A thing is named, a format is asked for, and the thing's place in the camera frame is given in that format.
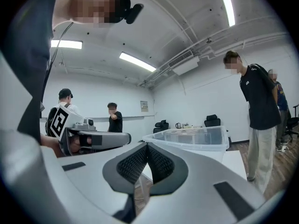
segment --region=black chair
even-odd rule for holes
[[[220,118],[217,117],[217,115],[213,114],[213,115],[208,115],[206,117],[206,120],[205,120],[205,126],[206,127],[214,127],[214,126],[220,126],[221,125],[221,120]],[[230,137],[228,137],[228,141],[229,141],[229,145],[232,143],[232,140]]]
[[[295,109],[295,117],[292,118],[290,111],[288,112],[288,120],[286,122],[285,135],[289,135],[290,136],[290,138],[291,138],[290,142],[293,141],[292,134],[296,134],[297,138],[299,138],[299,133],[293,131],[293,128],[296,127],[299,124],[299,117],[296,117],[298,106],[299,106],[299,104],[293,107]]]
[[[168,129],[168,127],[169,127],[169,123],[167,123],[166,120],[162,120],[161,122],[158,122],[155,124],[153,133],[158,133],[158,132],[164,131],[164,130]]]

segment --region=hand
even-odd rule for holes
[[[115,114],[116,110],[108,110],[109,114],[112,115],[112,114]]]
[[[92,138],[87,137],[87,143],[92,144]],[[78,135],[74,135],[70,137],[70,149],[72,153],[79,152],[81,146],[80,146],[80,140]]]

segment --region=shoe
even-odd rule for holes
[[[281,150],[282,150],[282,145],[276,145],[276,150],[277,150],[278,152],[281,152]]]
[[[254,180],[255,180],[255,177],[248,177],[248,174],[247,174],[247,181],[253,182]]]
[[[280,143],[281,143],[282,145],[287,145],[289,142],[290,142],[289,140],[284,140],[284,141],[281,141]]]

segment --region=black t-shirt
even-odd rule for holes
[[[52,17],[56,0],[22,0],[1,34],[0,49],[16,77],[31,94],[18,126],[41,143],[39,113],[43,83],[53,38]]]
[[[122,133],[122,115],[119,111],[115,112],[117,119],[109,118],[109,132]]]
[[[272,95],[275,84],[263,67],[249,65],[246,74],[241,77],[240,87],[249,102],[251,128],[265,130],[280,124],[279,110]]]

